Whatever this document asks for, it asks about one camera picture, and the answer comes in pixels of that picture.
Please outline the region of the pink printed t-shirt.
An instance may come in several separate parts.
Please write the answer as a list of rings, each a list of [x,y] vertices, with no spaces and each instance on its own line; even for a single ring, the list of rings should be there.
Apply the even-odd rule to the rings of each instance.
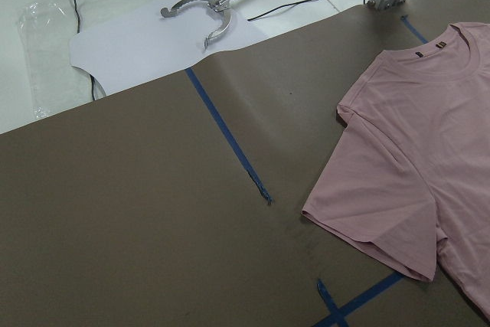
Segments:
[[[337,106],[345,130],[302,213],[416,280],[443,268],[489,311],[489,26],[383,51]]]

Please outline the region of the white paper sheet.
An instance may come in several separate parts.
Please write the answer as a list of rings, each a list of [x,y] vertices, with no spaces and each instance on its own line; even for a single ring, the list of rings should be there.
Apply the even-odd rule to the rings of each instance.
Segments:
[[[160,10],[180,0],[154,0],[125,15],[95,25],[70,40],[70,63],[95,77],[105,94],[192,67],[210,54],[232,51],[267,36],[237,11],[227,30],[204,44],[218,17],[203,2],[186,5],[175,17]]]

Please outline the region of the clear plastic bag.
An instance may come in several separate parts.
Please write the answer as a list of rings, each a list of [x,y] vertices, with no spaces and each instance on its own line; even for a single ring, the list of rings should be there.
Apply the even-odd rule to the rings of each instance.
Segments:
[[[37,0],[20,12],[35,119],[53,116],[105,96],[89,74],[72,67],[69,41],[78,32],[153,0]]]

